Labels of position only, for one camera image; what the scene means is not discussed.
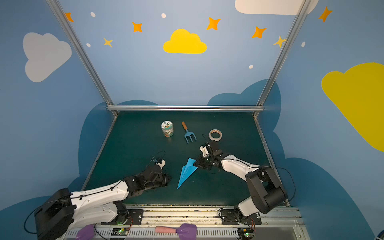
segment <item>jar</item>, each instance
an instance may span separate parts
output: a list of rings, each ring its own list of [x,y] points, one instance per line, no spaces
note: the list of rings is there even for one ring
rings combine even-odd
[[[163,131],[164,136],[170,137],[173,135],[173,123],[171,121],[164,121],[161,124],[161,130]]]

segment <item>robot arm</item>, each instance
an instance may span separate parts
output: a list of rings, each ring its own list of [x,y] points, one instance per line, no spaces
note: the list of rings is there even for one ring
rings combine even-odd
[[[60,189],[35,211],[38,240],[54,240],[67,230],[93,223],[124,225],[130,216],[123,200],[165,187],[170,177],[162,173],[164,165],[164,160],[157,159],[142,173],[92,190]]]
[[[200,150],[203,156],[195,162],[196,167],[218,167],[247,182],[251,196],[236,206],[239,219],[256,212],[266,214],[287,199],[287,193],[272,168],[260,167],[225,154],[214,141],[201,146]]]

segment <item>roll of tape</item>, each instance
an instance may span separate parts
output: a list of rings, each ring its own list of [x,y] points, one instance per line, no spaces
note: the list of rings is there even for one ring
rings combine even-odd
[[[218,137],[218,138],[214,138],[214,137],[212,137],[212,133],[214,133],[214,132],[217,132],[217,133],[220,135],[220,137]],[[216,141],[216,142],[218,142],[218,141],[220,141],[220,139],[221,139],[222,136],[223,136],[223,134],[222,134],[221,131],[218,130],[218,129],[212,129],[212,130],[209,132],[209,138],[210,138],[212,141]]]

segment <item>blue paper airplane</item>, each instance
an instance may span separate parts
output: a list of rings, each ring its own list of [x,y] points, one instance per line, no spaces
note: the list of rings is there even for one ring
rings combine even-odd
[[[189,158],[187,165],[184,165],[183,168],[181,169],[181,174],[180,174],[180,180],[179,180],[179,185],[177,186],[177,189],[189,178],[189,176],[192,175],[192,173],[197,169],[197,167],[193,166],[193,163],[195,163],[196,160]]]

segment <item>blue garden fork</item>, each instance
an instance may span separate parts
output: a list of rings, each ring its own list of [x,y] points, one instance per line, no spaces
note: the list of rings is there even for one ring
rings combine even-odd
[[[187,143],[189,143],[187,137],[189,137],[191,139],[191,142],[193,142],[192,135],[195,137],[195,141],[197,141],[196,135],[193,132],[188,131],[188,128],[187,128],[187,125],[185,124],[185,122],[181,122],[181,124],[183,125],[184,130],[186,131],[186,133],[184,134],[184,137],[187,140]]]

